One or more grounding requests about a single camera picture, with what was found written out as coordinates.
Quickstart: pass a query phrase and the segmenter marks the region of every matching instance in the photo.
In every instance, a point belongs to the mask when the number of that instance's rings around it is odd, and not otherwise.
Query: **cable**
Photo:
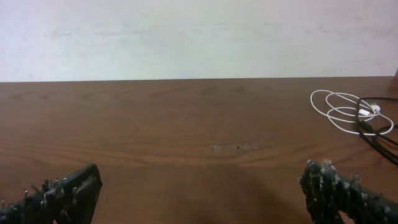
[[[398,98],[386,98],[386,97],[365,97],[358,99],[356,110],[359,111],[360,102],[364,100],[389,100],[398,102]],[[370,146],[372,146],[377,152],[379,152],[382,156],[392,162],[394,165],[398,166],[398,156],[392,153],[390,150],[386,149],[378,140],[378,138],[383,138],[386,141],[398,146],[398,143],[383,136],[380,131],[383,131],[388,128],[388,126],[382,127],[379,130],[374,130],[373,127],[365,121],[359,121],[358,113],[355,116],[355,128],[358,130],[359,135],[363,140],[365,140]],[[362,132],[361,129],[366,130],[367,132],[371,132],[374,134],[372,139],[370,140],[366,137],[365,133]]]
[[[320,110],[314,105],[313,100],[312,100],[313,95],[314,95],[315,93],[318,93],[318,92],[321,92],[321,91],[322,91],[322,92],[327,92],[327,93],[329,93],[329,95],[326,96],[325,101],[326,101],[326,103],[330,106],[331,109],[330,109],[327,113],[324,113],[324,112],[320,111]],[[393,122],[390,118],[388,118],[387,116],[384,116],[383,114],[381,114],[379,111],[374,110],[374,109],[372,108],[372,106],[371,106],[369,103],[367,103],[366,101],[364,101],[364,100],[359,100],[359,101],[358,101],[358,106],[362,106],[363,108],[366,108],[367,110],[371,110],[371,111],[373,112],[373,114],[369,114],[369,115],[359,115],[358,113],[356,113],[356,114],[349,114],[349,113],[345,113],[345,112],[343,112],[343,111],[341,111],[341,110],[355,110],[355,111],[359,111],[359,110],[357,110],[357,109],[354,108],[354,107],[349,107],[349,106],[334,107],[334,106],[331,105],[331,104],[329,103],[329,101],[328,101],[329,97],[332,96],[332,95],[339,96],[340,98],[345,99],[346,101],[349,101],[349,102],[352,102],[352,103],[355,103],[355,104],[357,104],[357,102],[355,102],[354,100],[351,100],[351,99],[349,99],[349,98],[347,98],[347,97],[344,97],[343,95],[345,95],[345,96],[350,96],[350,97],[353,97],[353,98],[356,98],[356,99],[359,99],[359,97],[357,97],[357,96],[355,96],[355,95],[352,95],[352,94],[348,94],[348,93],[334,93],[334,92],[329,91],[329,90],[316,90],[316,91],[314,91],[314,92],[311,94],[311,96],[310,96],[310,102],[311,102],[311,105],[313,106],[313,108],[314,108],[318,113],[322,114],[323,116],[326,116],[326,117],[330,120],[330,122],[331,122],[333,125],[335,125],[338,129],[340,129],[340,130],[342,130],[342,131],[344,131],[344,132],[346,132],[346,133],[350,133],[350,134],[360,134],[360,133],[357,132],[357,131],[350,131],[350,130],[347,130],[347,129],[344,129],[344,128],[338,126],[334,120],[342,121],[342,122],[346,122],[346,123],[355,123],[356,121],[347,120],[347,119],[341,119],[341,118],[337,118],[337,117],[331,116],[330,113],[331,113],[332,111],[337,111],[337,112],[339,112],[339,113],[341,113],[341,114],[343,114],[343,115],[346,115],[346,116],[358,117],[358,118],[366,118],[366,119],[364,120],[365,122],[370,121],[370,120],[372,120],[373,118],[375,118],[375,117],[377,117],[377,116],[381,116],[381,117],[383,117],[384,119],[388,120],[388,122],[390,122],[391,125],[389,126],[389,128],[387,128],[386,131],[384,131],[384,132],[382,132],[382,133],[379,133],[380,135],[388,134],[388,133],[390,133],[390,132],[394,129],[394,122]],[[376,136],[376,133],[363,133],[363,134],[364,134],[365,136]]]

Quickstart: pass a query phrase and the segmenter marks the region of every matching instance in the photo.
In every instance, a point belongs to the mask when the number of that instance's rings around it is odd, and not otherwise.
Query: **white wall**
[[[397,0],[0,0],[0,81],[390,76]]]

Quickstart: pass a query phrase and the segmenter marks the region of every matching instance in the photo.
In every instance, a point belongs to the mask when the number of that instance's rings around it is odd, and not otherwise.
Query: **wood grain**
[[[392,77],[2,83],[0,197],[94,162],[93,223],[310,223],[297,178],[331,159],[398,201],[398,169],[318,114],[316,89],[398,97]]]

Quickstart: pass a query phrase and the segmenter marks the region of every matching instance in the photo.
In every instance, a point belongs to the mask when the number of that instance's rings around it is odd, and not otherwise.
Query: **wooden table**
[[[398,97],[392,77],[2,83],[0,197],[94,162],[93,223],[310,223],[297,178],[331,159],[398,201],[398,168],[318,114],[317,89]]]

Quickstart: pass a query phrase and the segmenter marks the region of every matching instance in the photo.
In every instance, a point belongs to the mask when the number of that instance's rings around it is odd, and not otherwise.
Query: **white cable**
[[[313,95],[314,95],[315,93],[320,92],[320,91],[329,93],[329,95],[326,96],[325,101],[326,101],[326,103],[330,106],[331,109],[330,109],[327,113],[324,113],[324,112],[320,111],[320,110],[313,104],[313,100],[312,100]],[[313,93],[311,93],[311,96],[310,96],[311,105],[313,106],[313,108],[314,108],[318,113],[322,114],[323,116],[326,116],[326,117],[330,120],[330,122],[331,122],[333,125],[335,125],[338,129],[340,129],[340,130],[342,130],[342,131],[344,131],[344,132],[350,133],[350,134],[359,134],[359,133],[356,132],[356,131],[349,131],[349,130],[347,130],[347,129],[344,129],[344,128],[338,126],[338,125],[336,124],[336,122],[334,122],[334,120],[337,120],[337,121],[342,121],[342,122],[346,122],[346,123],[355,123],[355,121],[350,121],[350,120],[346,120],[346,119],[341,119],[341,118],[336,118],[336,117],[334,117],[334,116],[330,116],[330,113],[331,113],[332,111],[337,111],[337,112],[339,112],[339,113],[341,113],[341,114],[344,114],[344,115],[346,115],[346,116],[354,117],[355,114],[345,113],[345,112],[341,111],[341,109],[343,109],[343,110],[355,110],[355,111],[356,111],[356,108],[349,107],[349,106],[340,106],[340,107],[337,107],[337,108],[334,107],[334,106],[331,105],[331,104],[329,103],[329,101],[328,101],[328,98],[329,98],[330,96],[332,96],[332,95],[339,96],[339,97],[341,97],[342,99],[345,99],[345,100],[347,100],[347,101],[349,101],[349,102],[352,102],[352,103],[354,103],[354,104],[357,104],[357,102],[355,102],[354,100],[351,100],[351,99],[349,99],[349,98],[347,98],[347,97],[344,97],[344,96],[342,96],[342,95],[351,96],[351,97],[353,97],[353,98],[359,99],[359,97],[357,97],[357,96],[355,96],[355,95],[352,95],[352,94],[348,94],[348,93],[333,93],[332,91],[329,91],[329,90],[316,90],[316,91],[314,91]],[[381,114],[380,111],[374,110],[374,109],[373,109],[374,107],[372,107],[368,102],[366,102],[366,101],[364,101],[364,100],[362,100],[362,102],[364,103],[364,105],[363,105],[363,104],[359,104],[359,105],[362,106],[362,107],[364,107],[364,108],[366,108],[366,109],[368,109],[368,110],[371,110],[373,113],[371,113],[371,114],[369,114],[369,115],[359,115],[360,118],[367,118],[367,119],[365,119],[364,121],[370,121],[370,120],[372,120],[373,118],[375,118],[375,117],[377,117],[377,116],[381,116],[381,117],[383,117],[384,119],[388,120],[388,121],[391,123],[390,128],[389,128],[387,131],[384,131],[383,133],[380,133],[380,134],[387,134],[387,133],[391,132],[391,131],[394,129],[394,122],[393,122],[390,118],[388,118],[388,117],[384,116],[383,114]],[[375,134],[373,134],[373,133],[364,133],[364,135],[366,135],[366,136],[375,136]]]

